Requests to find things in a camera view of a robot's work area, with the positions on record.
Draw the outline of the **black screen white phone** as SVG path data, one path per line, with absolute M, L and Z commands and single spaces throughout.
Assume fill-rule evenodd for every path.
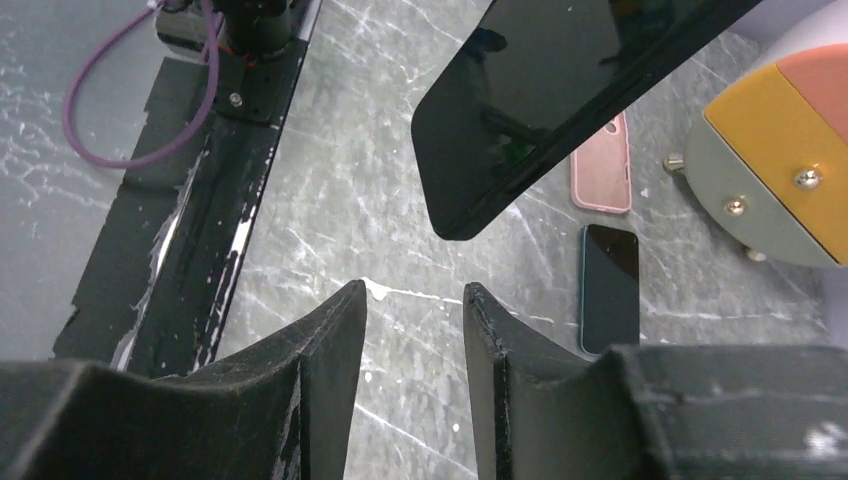
M 600 355 L 612 345 L 640 343 L 640 267 L 637 236 L 590 224 L 583 229 L 579 345 Z

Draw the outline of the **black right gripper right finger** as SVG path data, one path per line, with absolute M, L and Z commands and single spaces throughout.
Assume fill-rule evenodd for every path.
M 822 345 L 617 346 L 594 361 L 463 298 L 482 479 L 843 479 L 847 354 Z

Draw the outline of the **pink phone case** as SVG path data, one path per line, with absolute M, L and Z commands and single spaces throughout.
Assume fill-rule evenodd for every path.
M 632 207 L 630 150 L 624 112 L 571 154 L 571 198 L 582 209 L 625 214 Z

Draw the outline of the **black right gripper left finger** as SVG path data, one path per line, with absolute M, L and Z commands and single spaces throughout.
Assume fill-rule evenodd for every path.
M 367 320 L 353 280 L 187 376 L 82 360 L 1 366 L 5 479 L 340 479 Z

